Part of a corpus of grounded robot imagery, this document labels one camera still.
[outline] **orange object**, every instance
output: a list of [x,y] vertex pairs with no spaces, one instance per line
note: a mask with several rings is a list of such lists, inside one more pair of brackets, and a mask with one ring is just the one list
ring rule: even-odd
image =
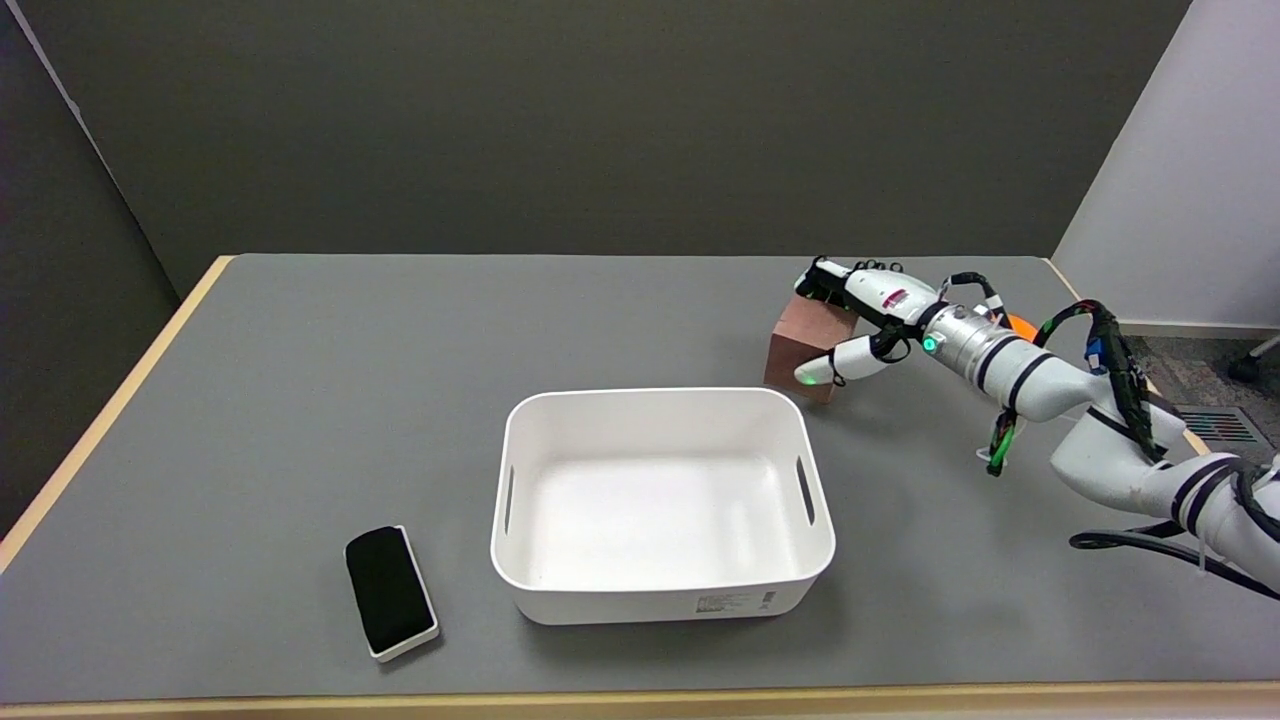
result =
[[791,391],[822,404],[831,402],[836,386],[803,386],[795,370],[814,357],[854,337],[858,315],[835,305],[791,296],[769,337],[764,384]]
[[1027,320],[1019,318],[1018,315],[1014,315],[1012,313],[1009,314],[1009,324],[1012,325],[1014,332],[1018,333],[1027,342],[1032,342],[1036,340],[1036,333],[1038,332],[1036,325],[1028,323]]

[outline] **red label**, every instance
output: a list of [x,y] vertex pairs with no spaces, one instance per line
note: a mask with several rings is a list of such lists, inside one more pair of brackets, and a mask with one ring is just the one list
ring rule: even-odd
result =
[[902,288],[899,288],[899,290],[895,290],[888,297],[886,297],[884,302],[882,302],[881,306],[884,307],[884,309],[895,307],[895,306],[897,306],[899,302],[901,302],[904,300],[906,300],[906,291],[902,290]]

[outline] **table surface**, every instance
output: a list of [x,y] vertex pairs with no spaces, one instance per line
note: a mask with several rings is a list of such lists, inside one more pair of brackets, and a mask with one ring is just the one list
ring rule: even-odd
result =
[[[983,272],[1033,322],[1073,300],[1039,259],[904,263]],[[1053,478],[1066,421],[986,475],[996,407],[919,352],[801,402],[837,551],[792,612],[521,616],[488,552],[507,413],[547,391],[759,384],[806,264],[234,259],[0,577],[0,701],[1280,676],[1270,601],[1068,547],[1142,519]],[[1078,357],[1084,325],[1052,346]],[[342,547],[396,523],[443,637],[379,666]]]

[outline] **wooden table edge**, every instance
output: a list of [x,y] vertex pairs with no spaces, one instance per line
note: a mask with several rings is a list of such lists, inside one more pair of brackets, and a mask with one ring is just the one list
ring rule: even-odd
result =
[[20,551],[22,546],[27,543],[31,533],[36,530],[36,525],[38,525],[40,521],[45,519],[45,515],[49,514],[49,510],[52,509],[54,502],[58,501],[58,498],[63,495],[63,491],[67,489],[67,486],[70,484],[72,478],[76,477],[76,473],[78,473],[81,466],[84,465],[84,461],[88,460],[90,454],[93,452],[97,443],[102,441],[104,436],[106,436],[106,432],[111,428],[111,424],[115,423],[115,419],[120,416],[124,406],[133,398],[133,393],[136,393],[138,387],[142,386],[142,380],[145,380],[151,373],[151,368],[155,368],[156,363],[160,361],[164,351],[169,348],[169,343],[172,343],[173,338],[178,336],[178,331],[187,324],[191,314],[196,311],[196,307],[200,306],[200,301],[205,299],[205,295],[209,293],[209,288],[214,286],[214,282],[218,281],[218,275],[223,274],[223,270],[227,269],[227,265],[233,258],[233,255],[223,255],[214,260],[209,269],[205,270],[205,275],[200,278],[198,283],[196,283],[195,290],[192,290],[191,295],[182,301],[178,310],[172,318],[169,318],[169,322],[165,323],[164,329],[161,329],[160,334],[157,334],[155,341],[151,342],[151,347],[147,347],[147,351],[142,354],[142,357],[136,365],[133,365],[129,374],[125,375],[120,387],[115,388],[115,393],[106,401],[106,405],[102,406],[102,411],[97,414],[97,418],[93,418],[88,429],[84,430],[84,434],[82,434],[72,447],[72,451],[67,454],[63,462],[56,470],[54,470],[54,474],[50,475],[45,487],[40,488],[40,493],[36,495],[36,498],[31,501],[27,510],[23,511],[22,516],[18,518],[18,521],[9,529],[9,533],[5,534],[3,541],[0,541],[0,574],[9,568],[9,564],[13,562],[18,551]]
[[[0,541],[0,573],[9,566],[58,497],[70,484],[111,424],[128,405],[236,256],[214,260],[173,318],[133,366],[93,423],[54,471],[13,529]],[[1042,259],[1066,290],[1080,296],[1048,259]],[[1204,443],[1188,432],[1197,452]],[[1280,682],[1119,682],[1119,683],[1009,683],[964,685],[911,685],[860,688],[797,688],[687,692],[589,693],[480,693],[436,696],[255,697],[170,701],[118,701],[0,706],[0,719],[93,719],[145,716],[177,719],[200,715],[210,720],[271,714],[298,720],[383,719],[411,715],[471,720],[518,714],[522,717],[714,717],[746,715],[818,715],[946,711],[1057,711],[1176,710],[1179,714],[1280,707]]]
[[1276,707],[1280,707],[1280,682],[1257,680],[122,701],[8,706],[0,707],[0,719],[200,716],[229,720],[270,715],[291,720],[381,720],[411,716],[443,720],[511,716],[613,720],[1019,711],[1050,711],[1074,717],[1116,712],[1172,712],[1179,717],[1188,717],[1189,714],[1221,716],[1222,712],[1256,715],[1274,712]]

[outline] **black cable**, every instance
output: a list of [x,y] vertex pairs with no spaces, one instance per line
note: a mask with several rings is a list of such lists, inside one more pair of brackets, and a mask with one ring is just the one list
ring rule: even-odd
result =
[[[1076,533],[1071,536],[1068,541],[1071,547],[1076,550],[1098,550],[1106,547],[1137,547],[1139,550],[1149,550],[1151,552],[1158,552],[1172,557],[1175,560],[1181,560],[1183,562],[1189,562],[1192,565],[1199,566],[1201,556],[1192,548],[1178,544],[1176,542],[1169,542],[1166,539],[1160,539],[1152,536],[1126,532],[1126,530],[1088,530],[1084,533]],[[1231,568],[1221,560],[1213,557],[1204,559],[1204,570],[1222,578],[1224,580],[1235,583],[1242,588],[1251,589],[1263,597],[1270,597],[1271,600],[1280,600],[1280,593],[1272,591],[1267,585],[1254,580],[1253,578],[1240,573],[1239,570]]]
[[[978,281],[977,278],[969,278],[968,275],[978,275],[978,273],[957,273],[947,278],[943,283],[943,288],[952,284],[954,278],[961,278],[970,282],[986,282],[986,278]],[[983,291],[987,291],[988,284],[983,286]],[[1050,336],[1057,331],[1059,325],[1068,318],[1074,318],[1075,315],[1083,315],[1094,310],[1093,305],[1085,305],[1080,301],[1071,304],[1062,310],[1060,310],[1052,319],[1041,325],[1039,331],[1036,333],[1036,338],[1032,341],[1037,347],[1044,347],[1048,342]],[[987,474],[998,478],[1005,470],[1005,456],[1009,452],[1009,447],[1012,445],[1014,433],[1018,428],[1018,411],[1012,407],[1005,407],[1001,410],[1000,415],[996,416],[996,427],[991,433],[991,445],[987,446]]]
[[1233,457],[1228,466],[1235,470],[1235,480],[1231,489],[1235,491],[1235,502],[1244,509],[1244,512],[1275,542],[1280,542],[1280,520],[1276,520],[1253,497],[1253,483],[1258,479],[1261,470],[1243,457]]
[[[1142,527],[1142,528],[1129,528],[1128,530],[1093,530],[1093,533],[1096,533],[1098,536],[1102,536],[1102,534],[1110,533],[1110,532],[1123,533],[1123,534],[1126,534],[1126,536],[1128,534],[1139,534],[1139,536],[1148,537],[1148,538],[1166,539],[1166,538],[1178,537],[1178,536],[1185,533],[1187,529],[1183,528],[1181,525],[1179,525],[1178,523],[1172,521],[1172,520],[1166,520],[1164,523],[1156,523],[1155,525],[1146,525],[1146,527]],[[1115,541],[1102,539],[1101,537],[1097,538],[1097,539],[1080,541],[1078,543],[1076,539],[1079,537],[1080,536],[1073,536],[1071,541],[1070,541],[1071,542],[1071,547],[1074,547],[1076,550],[1111,550],[1112,547],[1121,547],[1124,544],[1124,543],[1115,542]]]
[[1143,407],[1148,402],[1147,375],[1143,374],[1138,360],[1129,347],[1129,341],[1120,332],[1120,323],[1097,300],[1079,300],[1068,305],[1052,319],[1041,325],[1032,342],[1044,347],[1050,336],[1061,324],[1076,315],[1089,315],[1093,324],[1089,328],[1089,342],[1097,340],[1102,346],[1102,355],[1106,363],[1107,375],[1111,382],[1111,395],[1116,402],[1116,410],[1125,424],[1133,430],[1138,447],[1147,460],[1158,462],[1164,459],[1164,452],[1156,446],[1152,437],[1151,413]]
[[[993,297],[995,299],[1000,297],[1000,293],[996,292],[996,288],[987,279],[987,275],[983,275],[982,273],[968,272],[968,273],[956,273],[945,279],[942,282],[942,290],[941,292],[938,292],[938,300],[942,300],[942,297],[947,293],[950,288],[961,284],[982,286],[982,292],[986,293],[983,297],[986,297],[988,301]],[[1005,329],[1014,329],[1014,324],[1009,319],[1009,313],[1005,311],[1004,301],[1001,301],[1001,305],[998,307],[989,307],[989,310],[997,311],[1000,314],[1000,316],[997,318],[1000,327]]]

